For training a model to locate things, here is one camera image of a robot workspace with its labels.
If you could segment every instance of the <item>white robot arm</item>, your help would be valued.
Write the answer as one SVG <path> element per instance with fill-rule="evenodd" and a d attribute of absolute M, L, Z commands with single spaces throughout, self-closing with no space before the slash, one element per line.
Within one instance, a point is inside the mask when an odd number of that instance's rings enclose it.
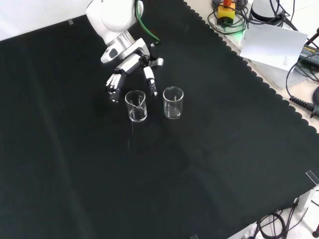
<path fill-rule="evenodd" d="M 151 94 L 154 97 L 158 94 L 151 67 L 163 65 L 163 59 L 150 61 L 151 55 L 143 39 L 135 41 L 128 32 L 136 19 L 135 1 L 137 0 L 93 0 L 86 10 L 91 25 L 107 45 L 101 61 L 108 63 L 115 58 L 123 60 L 106 83 L 113 102 L 119 99 L 126 75 L 134 72 L 139 66 L 144 67 Z M 142 1 L 138 0 L 137 6 L 142 15 Z"/>

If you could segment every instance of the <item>black connector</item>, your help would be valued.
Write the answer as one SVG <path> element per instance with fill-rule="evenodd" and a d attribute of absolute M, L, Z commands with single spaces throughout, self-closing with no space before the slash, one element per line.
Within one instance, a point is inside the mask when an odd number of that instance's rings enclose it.
<path fill-rule="evenodd" d="M 294 102 L 295 104 L 305 108 L 306 110 L 312 112 L 310 115 L 310 118 L 312 118 L 314 116 L 319 117 L 319 106 L 318 105 L 302 101 L 294 96 L 290 96 L 289 100 Z"/>

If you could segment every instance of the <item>black tablecloth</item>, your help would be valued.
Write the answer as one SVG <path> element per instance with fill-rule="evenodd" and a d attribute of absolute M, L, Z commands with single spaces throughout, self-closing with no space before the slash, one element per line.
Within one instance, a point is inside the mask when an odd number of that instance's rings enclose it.
<path fill-rule="evenodd" d="M 197 16 L 153 0 L 143 17 L 162 41 L 159 90 L 184 91 L 178 120 L 142 69 L 110 103 L 118 62 L 100 62 L 86 16 L 0 42 L 0 238 L 226 239 L 314 186 L 315 129 Z M 132 89 L 147 93 L 140 124 Z"/>

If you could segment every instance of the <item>paper sheet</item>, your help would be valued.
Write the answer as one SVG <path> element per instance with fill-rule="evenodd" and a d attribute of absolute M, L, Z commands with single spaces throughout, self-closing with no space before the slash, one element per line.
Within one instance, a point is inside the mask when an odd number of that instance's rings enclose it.
<path fill-rule="evenodd" d="M 268 24 L 249 24 L 240 56 L 289 71 L 298 61 L 307 36 Z"/>

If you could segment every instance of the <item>black cable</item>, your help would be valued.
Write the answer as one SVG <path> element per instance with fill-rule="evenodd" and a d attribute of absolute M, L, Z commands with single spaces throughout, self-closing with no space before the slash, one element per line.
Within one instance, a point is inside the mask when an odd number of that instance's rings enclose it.
<path fill-rule="evenodd" d="M 315 77 L 316 81 L 319 82 L 319 79 L 318 79 L 318 77 L 315 75 L 315 73 L 313 72 L 312 67 L 309 68 L 309 71 L 310 71 L 310 73 Z"/>
<path fill-rule="evenodd" d="M 295 27 L 295 25 L 293 25 L 293 23 L 288 18 L 286 18 L 286 17 L 284 18 L 284 23 L 287 24 L 289 27 L 291 27 L 292 30 L 298 31 L 298 29 Z M 307 40 L 312 45 L 314 45 L 317 49 L 319 49 L 319 47 L 312 40 L 310 40 L 309 38 L 307 38 Z"/>
<path fill-rule="evenodd" d="M 275 213 L 273 214 L 274 237 L 276 238 Z"/>
<path fill-rule="evenodd" d="M 299 61 L 297 61 L 297 62 L 290 68 L 290 70 L 289 70 L 289 72 L 288 72 L 288 74 L 287 74 L 287 76 L 286 76 L 286 90 L 287 90 L 287 93 L 288 93 L 288 95 L 289 95 L 290 97 L 291 97 L 292 95 L 290 94 L 290 92 L 289 92 L 289 90 L 288 90 L 288 77 L 289 77 L 291 71 L 293 70 L 293 68 L 294 68 L 297 64 L 299 64 L 299 63 L 302 62 L 303 60 L 305 60 L 305 59 L 307 59 L 307 58 L 310 58 L 310 57 L 313 57 L 313 56 L 319 56 L 319 53 L 317 53 L 317 54 L 312 54 L 312 55 L 306 56 L 306 57 L 303 58 L 303 59 L 300 59 Z"/>
<path fill-rule="evenodd" d="M 274 221 L 271 221 L 271 222 L 269 222 L 269 223 L 263 225 L 261 228 L 264 228 L 265 226 L 268 226 L 269 224 L 275 222 L 277 219 L 278 219 L 278 218 L 276 218 Z"/>
<path fill-rule="evenodd" d="M 319 79 L 318 79 L 314 74 L 312 74 L 312 75 L 313 75 L 315 78 L 313 78 L 313 77 L 310 76 L 307 72 L 305 72 L 305 71 L 303 70 L 303 68 L 299 67 L 299 69 L 303 72 L 303 74 L 304 74 L 305 76 L 307 76 L 307 77 L 310 78 L 311 80 L 313 80 L 313 81 L 319 83 Z"/>
<path fill-rule="evenodd" d="M 221 21 L 220 19 L 218 19 L 217 15 L 216 15 L 216 11 L 218 10 L 218 7 L 219 7 L 219 6 L 223 6 L 224 8 L 229 8 L 229 9 L 231 9 L 231 10 L 234 10 L 234 11 L 235 11 L 235 15 L 241 16 L 236 9 L 234 9 L 234 8 L 232 8 L 232 7 L 229 7 L 229 6 L 225 6 L 225 5 L 223 5 L 222 2 L 220 2 L 220 3 L 218 3 L 218 4 L 216 4 L 216 5 L 214 6 L 213 12 L 212 12 L 210 15 L 208 15 L 208 17 L 207 17 L 207 21 L 208 21 L 209 25 L 211 26 L 211 28 L 213 28 L 216 32 L 218 32 L 218 33 L 220 33 L 220 34 L 223 34 L 223 35 L 232 35 L 232 34 L 236 34 L 236 33 L 243 32 L 243 31 L 245 30 L 245 28 L 246 28 L 244 17 L 241 17 L 241 18 L 240 18 L 237 22 L 235 22 L 235 23 L 225 23 L 225 22 Z M 246 6 L 244 6 L 244 5 L 239 5 L 239 7 L 240 7 L 240 8 L 243 7 L 243 8 L 246 10 L 245 14 L 248 13 L 248 8 L 247 8 Z M 226 31 L 223 32 L 223 31 L 221 31 L 220 29 L 218 29 L 217 27 L 215 27 L 215 26 L 211 23 L 210 17 L 211 17 L 212 15 L 215 16 L 215 18 L 216 18 L 216 20 L 217 20 L 217 23 L 221 24 L 221 26 L 222 26 L 223 28 L 226 28 L 226 27 L 237 28 L 237 27 L 241 27 L 241 26 L 242 26 L 242 29 L 240 29 L 240 30 L 238 30 L 238 31 L 233 31 L 233 32 L 226 32 Z"/>
<path fill-rule="evenodd" d="M 311 202 L 319 207 L 319 204 L 315 203 L 313 200 L 311 200 Z"/>
<path fill-rule="evenodd" d="M 288 231 L 292 230 L 292 229 L 293 229 L 294 227 L 296 227 L 299 223 L 301 223 L 301 221 L 304 219 L 304 217 L 305 217 L 305 215 L 306 215 L 308 209 L 309 209 L 309 208 L 307 208 L 307 210 L 305 211 L 304 215 L 301 217 L 300 221 L 299 221 L 296 225 L 294 225 L 292 228 L 290 228 Z"/>
<path fill-rule="evenodd" d="M 306 75 L 304 72 L 300 72 L 299 70 L 297 70 L 297 67 L 301 70 L 300 66 L 297 65 L 297 66 L 295 67 L 295 69 L 294 69 L 295 71 L 297 71 L 297 72 L 298 72 L 299 74 L 301 74 L 302 76 L 308 77 L 308 75 Z"/>
<path fill-rule="evenodd" d="M 296 6 L 296 0 L 294 0 L 293 14 L 292 14 L 291 19 L 290 19 L 291 22 L 293 22 L 293 18 L 294 18 L 294 15 L 295 15 L 295 6 Z"/>
<path fill-rule="evenodd" d="M 275 20 L 278 20 L 278 18 L 280 18 L 280 20 L 281 20 L 281 23 L 280 23 L 279 27 L 282 27 L 283 24 L 284 24 L 284 21 L 283 21 L 284 16 L 290 16 L 289 14 L 287 14 L 287 12 L 284 10 L 284 8 L 280 5 L 280 0 L 277 0 L 278 4 L 277 4 L 277 9 L 276 10 L 274 9 L 272 1 L 270 0 L 270 4 L 271 4 L 272 9 L 274 11 L 275 17 L 273 17 L 270 20 L 265 21 L 265 22 L 264 21 L 259 21 L 257 19 L 250 19 L 250 17 L 247 17 L 247 14 L 248 14 L 248 11 L 249 11 L 248 8 L 246 7 L 247 0 L 239 0 L 237 3 L 232 1 L 232 3 L 236 4 L 236 9 L 234 9 L 232 7 L 229 7 L 229 6 L 225 6 L 225 5 L 223 5 L 222 2 L 219 2 L 218 0 L 213 0 L 213 2 L 212 2 L 213 12 L 207 17 L 207 22 L 209 23 L 211 28 L 213 28 L 216 32 L 218 32 L 220 34 L 231 35 L 231 34 L 240 33 L 240 32 L 243 32 L 245 30 L 246 25 L 247 25 L 247 28 L 249 27 L 248 26 L 249 23 L 250 24 L 254 24 L 254 25 L 269 24 L 269 23 L 272 23 Z M 235 15 L 241 16 L 241 18 L 235 23 L 224 23 L 224 22 L 222 22 L 220 19 L 218 19 L 217 15 L 216 15 L 216 11 L 218 10 L 219 6 L 223 6 L 224 8 L 229 8 L 231 10 L 234 10 L 235 11 Z M 284 14 L 282 14 L 282 13 L 281 14 L 277 14 L 278 10 L 279 10 L 279 7 L 281 7 L 283 9 Z M 220 29 L 218 29 L 217 27 L 215 27 L 211 23 L 210 17 L 212 15 L 215 16 L 215 18 L 217 20 L 217 23 L 219 23 L 223 28 L 226 28 L 226 27 L 237 28 L 237 27 L 241 27 L 242 26 L 242 29 L 238 30 L 238 31 L 233 31 L 233 32 L 221 31 Z"/>
<path fill-rule="evenodd" d="M 256 227 L 255 233 L 254 233 L 254 235 L 253 235 L 253 239 L 255 239 L 256 236 L 257 236 L 257 234 L 258 234 L 260 223 L 261 223 L 261 221 L 258 221 L 258 222 L 257 222 L 257 227 Z"/>
<path fill-rule="evenodd" d="M 282 218 L 282 216 L 278 215 L 277 213 L 273 213 L 273 216 L 274 216 L 274 217 L 277 217 L 277 218 L 279 219 L 279 221 L 281 222 L 281 224 L 282 224 L 282 231 L 281 231 L 281 233 L 280 233 L 279 235 L 277 235 L 277 236 L 275 235 L 275 236 L 273 237 L 273 236 L 269 236 L 269 235 L 265 234 L 264 231 L 263 231 L 263 228 L 262 228 L 261 226 L 259 226 L 259 230 L 260 230 L 261 234 L 263 235 L 263 237 L 264 237 L 265 239 L 280 239 L 280 238 L 284 235 L 284 233 L 285 233 L 285 228 L 286 228 L 285 220 Z"/>

